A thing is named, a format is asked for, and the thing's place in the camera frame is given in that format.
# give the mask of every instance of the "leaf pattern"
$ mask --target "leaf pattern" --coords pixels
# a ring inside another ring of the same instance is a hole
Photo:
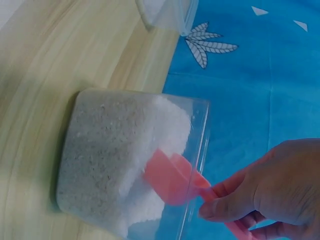
[[[191,33],[205,32],[205,31],[207,31],[208,26],[209,26],[209,22],[204,22],[204,23],[196,26],[194,29],[192,29]]]
[[[216,54],[230,53],[238,48],[237,45],[215,41],[194,41],[194,43],[201,46],[206,52]]]
[[[217,34],[217,33],[212,33],[212,32],[192,32],[190,33],[186,39],[188,40],[205,40],[205,39],[213,39],[213,38],[220,38],[222,35]]]
[[[207,32],[209,22],[204,22],[191,30],[191,33],[185,38],[191,53],[201,68],[205,69],[208,64],[207,53],[226,54],[238,49],[238,45],[216,42],[203,41],[213,38],[220,38],[222,35]]]
[[[189,41],[189,40],[185,40],[185,41],[186,41],[186,44],[189,46],[195,60],[203,69],[205,69],[208,63],[208,58],[205,50],[201,46],[195,44],[192,41]]]

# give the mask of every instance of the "pink plastic scoop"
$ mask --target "pink plastic scoop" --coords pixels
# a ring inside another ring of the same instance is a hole
[[[143,177],[168,205],[183,205],[197,196],[205,202],[218,198],[211,184],[179,154],[168,158],[157,149],[146,164]],[[238,240],[257,240],[240,221],[225,225]]]

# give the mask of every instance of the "blue fabric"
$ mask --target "blue fabric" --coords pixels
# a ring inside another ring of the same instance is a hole
[[[211,101],[203,174],[212,184],[284,140],[320,137],[318,0],[200,0],[196,26],[199,35],[222,36],[202,39],[210,44],[181,37],[163,92]],[[188,226],[185,240],[235,239],[196,214]]]

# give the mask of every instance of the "clear plastic container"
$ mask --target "clear plastic container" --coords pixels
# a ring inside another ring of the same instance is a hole
[[[137,0],[148,24],[176,30],[187,36],[192,29],[199,0]]]
[[[192,166],[192,181],[203,170],[208,117],[209,103],[201,99],[101,88],[80,92],[61,157],[59,207],[124,239],[182,239],[197,216],[196,199],[165,203],[144,178],[146,164],[157,150],[168,158],[182,155]],[[165,172],[163,180],[170,179]]]

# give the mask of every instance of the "wooden surface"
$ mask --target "wooden surface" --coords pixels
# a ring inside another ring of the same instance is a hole
[[[134,0],[3,1],[2,23],[13,15],[0,31],[0,240],[114,239],[55,204],[74,96],[160,92],[178,35],[147,30]]]

